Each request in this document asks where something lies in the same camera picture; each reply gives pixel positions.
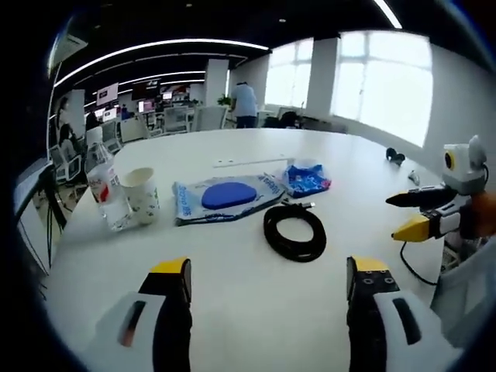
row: window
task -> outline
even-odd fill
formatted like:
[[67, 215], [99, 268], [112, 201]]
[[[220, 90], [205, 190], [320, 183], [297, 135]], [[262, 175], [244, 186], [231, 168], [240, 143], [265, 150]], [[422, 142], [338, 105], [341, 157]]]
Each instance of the window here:
[[331, 114], [360, 121], [422, 147], [432, 104], [432, 56], [423, 36], [344, 33]]
[[266, 104], [306, 107], [312, 51], [313, 39], [273, 50], [267, 73]]

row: paper cup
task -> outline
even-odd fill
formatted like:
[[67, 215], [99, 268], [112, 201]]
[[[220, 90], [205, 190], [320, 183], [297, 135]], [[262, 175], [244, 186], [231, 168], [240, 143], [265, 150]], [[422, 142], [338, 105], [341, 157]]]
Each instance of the paper cup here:
[[160, 205], [152, 168], [138, 168], [121, 178], [133, 218], [142, 225], [155, 222]]

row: plastic water bottle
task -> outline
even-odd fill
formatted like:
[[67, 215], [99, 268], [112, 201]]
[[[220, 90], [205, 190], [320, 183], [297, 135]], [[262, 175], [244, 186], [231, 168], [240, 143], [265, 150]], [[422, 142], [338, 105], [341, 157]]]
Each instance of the plastic water bottle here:
[[84, 171], [91, 193], [108, 227], [112, 231], [125, 229], [131, 219], [131, 210], [114, 171], [114, 156], [102, 142], [102, 128], [88, 130], [86, 141], [88, 153]]

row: ceiling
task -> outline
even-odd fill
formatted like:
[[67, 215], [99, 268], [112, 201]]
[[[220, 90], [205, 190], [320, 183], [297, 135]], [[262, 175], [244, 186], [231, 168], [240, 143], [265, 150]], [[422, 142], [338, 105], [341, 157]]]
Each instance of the ceiling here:
[[[489, 69], [483, 54], [438, 0], [387, 0], [403, 30], [427, 35], [434, 44], [464, 55]], [[480, 33], [492, 40], [484, 9], [468, 0], [469, 17]], [[62, 63], [59, 80], [76, 68], [108, 53], [135, 45], [183, 38], [237, 40], [269, 48], [315, 37], [324, 39], [352, 29], [391, 29], [391, 24], [372, 0], [233, 0], [162, 2], [108, 0], [99, 7], [74, 14], [69, 32], [88, 42]], [[167, 44], [123, 53], [92, 65], [57, 87], [56, 95], [85, 89], [87, 102], [93, 91], [107, 85], [155, 74], [204, 71], [210, 58], [227, 58], [229, 67], [263, 56], [270, 51], [214, 43]], [[163, 77], [163, 81], [202, 79], [203, 74]]]

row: blue sponge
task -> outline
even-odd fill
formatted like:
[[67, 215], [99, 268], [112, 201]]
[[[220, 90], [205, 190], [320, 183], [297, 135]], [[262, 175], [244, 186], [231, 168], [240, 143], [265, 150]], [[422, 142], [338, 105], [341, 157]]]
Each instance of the blue sponge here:
[[201, 197], [201, 205], [207, 209], [222, 209], [252, 202], [257, 190], [240, 182], [225, 182], [207, 188]]

